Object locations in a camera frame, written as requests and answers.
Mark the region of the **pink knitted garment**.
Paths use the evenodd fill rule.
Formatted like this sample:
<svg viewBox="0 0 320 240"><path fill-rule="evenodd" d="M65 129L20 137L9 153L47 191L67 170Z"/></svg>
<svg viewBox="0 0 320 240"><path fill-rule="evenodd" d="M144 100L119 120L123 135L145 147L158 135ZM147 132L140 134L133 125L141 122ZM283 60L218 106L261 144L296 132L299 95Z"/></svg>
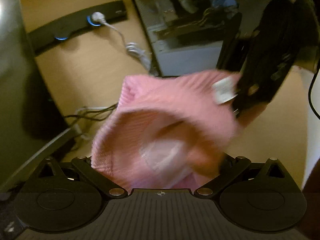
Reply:
<svg viewBox="0 0 320 240"><path fill-rule="evenodd" d="M93 140L91 166L127 190L194 190L214 179L240 130L230 104L215 101L213 85L223 79L240 75L125 77L116 110Z"/></svg>

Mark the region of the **black computer monitor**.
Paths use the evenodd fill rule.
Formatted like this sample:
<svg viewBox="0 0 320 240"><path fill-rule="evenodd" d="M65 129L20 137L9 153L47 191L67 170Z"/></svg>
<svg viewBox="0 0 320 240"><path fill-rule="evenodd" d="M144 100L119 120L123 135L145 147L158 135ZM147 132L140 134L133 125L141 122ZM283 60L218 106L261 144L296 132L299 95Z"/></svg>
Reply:
<svg viewBox="0 0 320 240"><path fill-rule="evenodd" d="M20 0L1 0L1 194L74 136L36 64Z"/></svg>

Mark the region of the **computer case with glass panel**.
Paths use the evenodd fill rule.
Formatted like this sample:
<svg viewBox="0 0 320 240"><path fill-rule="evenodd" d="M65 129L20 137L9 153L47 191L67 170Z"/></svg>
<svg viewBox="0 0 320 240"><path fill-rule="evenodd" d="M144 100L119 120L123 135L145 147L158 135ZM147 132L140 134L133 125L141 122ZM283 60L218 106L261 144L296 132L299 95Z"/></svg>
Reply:
<svg viewBox="0 0 320 240"><path fill-rule="evenodd" d="M253 36L271 0L132 0L163 77L223 68Z"/></svg>

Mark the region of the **black power strip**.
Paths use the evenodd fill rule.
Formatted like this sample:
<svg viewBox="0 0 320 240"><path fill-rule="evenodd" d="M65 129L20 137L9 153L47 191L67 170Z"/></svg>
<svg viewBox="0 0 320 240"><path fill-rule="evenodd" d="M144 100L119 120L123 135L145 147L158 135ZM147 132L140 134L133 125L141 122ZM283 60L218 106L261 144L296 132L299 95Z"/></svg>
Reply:
<svg viewBox="0 0 320 240"><path fill-rule="evenodd" d="M108 23L127 19L127 10L121 0L96 5L60 17L28 34L35 55L40 55L69 38L99 27L100 24L92 20L92 14L95 12L104 14Z"/></svg>

